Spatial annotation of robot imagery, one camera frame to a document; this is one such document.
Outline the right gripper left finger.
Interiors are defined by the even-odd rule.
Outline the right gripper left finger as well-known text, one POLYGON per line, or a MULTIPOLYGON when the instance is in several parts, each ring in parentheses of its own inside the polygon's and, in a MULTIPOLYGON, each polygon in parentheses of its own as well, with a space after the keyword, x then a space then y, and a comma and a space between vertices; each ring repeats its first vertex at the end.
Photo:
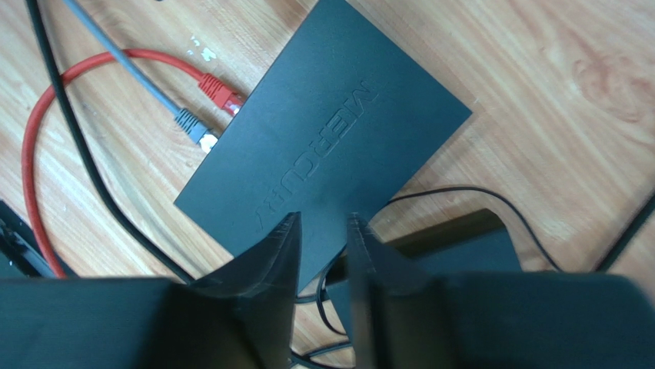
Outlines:
POLYGON ((291 212, 256 245, 191 284, 226 303, 258 368, 288 366, 301 243, 301 214, 291 212))

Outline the black network switch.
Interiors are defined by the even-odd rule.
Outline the black network switch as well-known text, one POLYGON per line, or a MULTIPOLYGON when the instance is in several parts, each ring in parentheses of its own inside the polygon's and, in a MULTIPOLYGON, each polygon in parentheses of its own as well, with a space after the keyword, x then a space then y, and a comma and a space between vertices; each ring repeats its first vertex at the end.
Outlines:
POLYGON ((300 212, 298 285, 372 219, 470 109, 345 1, 319 1, 176 206, 232 255, 300 212))

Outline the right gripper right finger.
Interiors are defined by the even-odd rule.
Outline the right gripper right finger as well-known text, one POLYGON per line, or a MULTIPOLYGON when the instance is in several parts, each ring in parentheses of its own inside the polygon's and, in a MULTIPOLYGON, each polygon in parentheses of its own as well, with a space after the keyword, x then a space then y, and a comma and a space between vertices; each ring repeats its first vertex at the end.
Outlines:
POLYGON ((359 214, 347 220, 347 275, 357 367, 450 367, 444 289, 359 214))

